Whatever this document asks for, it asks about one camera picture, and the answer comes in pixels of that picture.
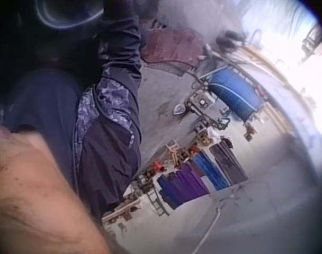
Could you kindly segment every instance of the cable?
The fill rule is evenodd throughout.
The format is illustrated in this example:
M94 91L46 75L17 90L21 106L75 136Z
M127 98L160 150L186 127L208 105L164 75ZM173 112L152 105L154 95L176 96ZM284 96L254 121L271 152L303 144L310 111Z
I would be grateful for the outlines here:
M204 242L206 241L207 237L209 236L210 232L212 231L213 227L215 226L216 222L218 221L218 219L220 218L221 215L221 209L217 208L216 209L216 215L212 221L212 223L210 224L209 228L207 229L206 233L203 235L201 241L199 242L199 244L197 245L197 247L191 252L191 254L196 254L198 253L199 249L201 248L201 246L204 244Z

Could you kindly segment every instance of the pipe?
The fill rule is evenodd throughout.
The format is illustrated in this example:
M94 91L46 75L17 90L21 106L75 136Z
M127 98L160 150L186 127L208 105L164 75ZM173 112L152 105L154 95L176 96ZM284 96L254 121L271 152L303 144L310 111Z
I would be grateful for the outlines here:
M218 219L220 218L221 215L221 209L217 208L216 209L217 213L215 215L214 220L212 221L211 225L209 226L209 228L207 229L206 233L203 235L200 243L198 244L198 246L191 252L191 254L196 254L198 253L199 249L201 248L201 246L204 244L204 242L206 241L207 237L209 236L210 232L212 231L213 227L215 226L216 222L218 221Z

